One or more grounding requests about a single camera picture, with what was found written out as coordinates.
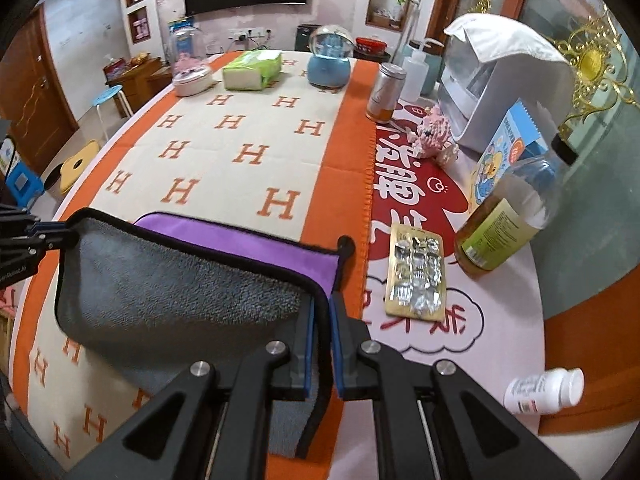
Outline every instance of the pink floral wallpaper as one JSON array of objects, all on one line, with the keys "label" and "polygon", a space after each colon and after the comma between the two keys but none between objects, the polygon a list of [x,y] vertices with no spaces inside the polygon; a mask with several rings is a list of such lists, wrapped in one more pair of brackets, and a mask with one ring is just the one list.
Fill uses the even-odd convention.
[{"label": "pink floral wallpaper", "polygon": [[[264,27],[271,29],[271,48],[293,50],[296,28],[302,23],[329,25],[337,23],[347,30],[353,28],[355,0],[309,0],[306,6],[284,4],[239,7],[199,14],[196,24],[205,33],[209,54],[224,52],[230,47],[230,28]],[[162,38],[166,43],[165,26],[184,14],[184,0],[158,0]]]}]

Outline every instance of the green tissue package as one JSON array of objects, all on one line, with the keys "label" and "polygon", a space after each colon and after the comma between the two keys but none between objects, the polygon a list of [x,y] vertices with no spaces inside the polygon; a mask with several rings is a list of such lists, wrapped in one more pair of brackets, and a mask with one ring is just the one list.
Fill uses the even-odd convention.
[{"label": "green tissue package", "polygon": [[279,50],[249,50],[222,69],[227,90],[262,90],[282,69]]}]

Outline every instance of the snow globe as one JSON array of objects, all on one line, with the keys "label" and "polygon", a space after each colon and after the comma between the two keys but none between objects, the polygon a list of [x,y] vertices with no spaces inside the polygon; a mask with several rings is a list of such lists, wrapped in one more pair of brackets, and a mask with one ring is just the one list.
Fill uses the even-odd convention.
[{"label": "snow globe", "polygon": [[204,34],[199,28],[186,25],[174,29],[171,34],[171,62],[178,97],[199,94],[213,84],[207,57]]},{"label": "snow globe", "polygon": [[340,25],[318,27],[309,37],[309,49],[314,54],[306,67],[306,77],[312,85],[341,88],[351,76],[349,58],[355,41]]}]

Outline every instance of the metal screw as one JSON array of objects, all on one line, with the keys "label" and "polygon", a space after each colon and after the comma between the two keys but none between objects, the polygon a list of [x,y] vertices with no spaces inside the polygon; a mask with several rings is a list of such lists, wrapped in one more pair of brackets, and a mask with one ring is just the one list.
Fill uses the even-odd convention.
[{"label": "metal screw", "polygon": [[360,348],[365,354],[377,354],[382,346],[380,346],[379,342],[369,339],[368,341],[363,341]]},{"label": "metal screw", "polygon": [[278,355],[282,354],[287,349],[287,345],[282,341],[269,341],[266,349],[271,355]]},{"label": "metal screw", "polygon": [[453,361],[449,361],[448,359],[443,359],[442,361],[438,361],[436,363],[436,370],[440,375],[453,375],[456,373],[458,367]]},{"label": "metal screw", "polygon": [[197,363],[191,365],[190,371],[191,375],[202,377],[207,375],[211,371],[211,366],[205,361],[198,361]]}]

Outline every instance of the tissue box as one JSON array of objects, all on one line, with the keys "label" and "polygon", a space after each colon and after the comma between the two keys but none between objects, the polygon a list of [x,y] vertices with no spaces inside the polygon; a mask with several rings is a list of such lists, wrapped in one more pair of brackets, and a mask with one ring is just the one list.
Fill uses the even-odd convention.
[{"label": "tissue box", "polygon": [[279,50],[250,50],[222,69],[227,90],[262,90],[282,69]]},{"label": "tissue box", "polygon": [[471,212],[484,202],[511,164],[546,152],[547,145],[541,131],[555,130],[552,122],[548,124],[551,119],[547,115],[540,104],[533,107],[520,99],[509,108],[471,175]]}]

